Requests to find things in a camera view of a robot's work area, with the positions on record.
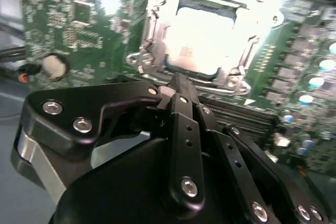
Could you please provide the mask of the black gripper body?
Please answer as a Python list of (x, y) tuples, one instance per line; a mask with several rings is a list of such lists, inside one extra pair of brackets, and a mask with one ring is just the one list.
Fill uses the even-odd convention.
[[(168, 142), (148, 140), (73, 182), (51, 223), (184, 223), (162, 200), (169, 162)], [(221, 167), (202, 156), (205, 206), (188, 223), (244, 223)]]

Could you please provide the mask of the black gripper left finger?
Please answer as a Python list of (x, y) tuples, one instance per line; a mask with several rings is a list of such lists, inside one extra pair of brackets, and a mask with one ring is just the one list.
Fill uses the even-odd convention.
[(165, 206), (202, 208), (200, 131), (184, 77), (176, 74), (163, 87), (136, 81), (31, 93), (12, 151), (15, 171), (58, 204), (83, 175), (145, 141), (164, 139)]

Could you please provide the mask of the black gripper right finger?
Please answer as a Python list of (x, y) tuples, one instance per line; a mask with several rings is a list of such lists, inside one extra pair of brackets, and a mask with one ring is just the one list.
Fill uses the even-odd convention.
[(220, 130), (213, 112), (200, 104), (187, 77), (183, 78), (183, 91), (193, 105), (201, 135), (228, 177), (246, 223), (329, 223), (326, 212), (239, 128), (230, 124)]

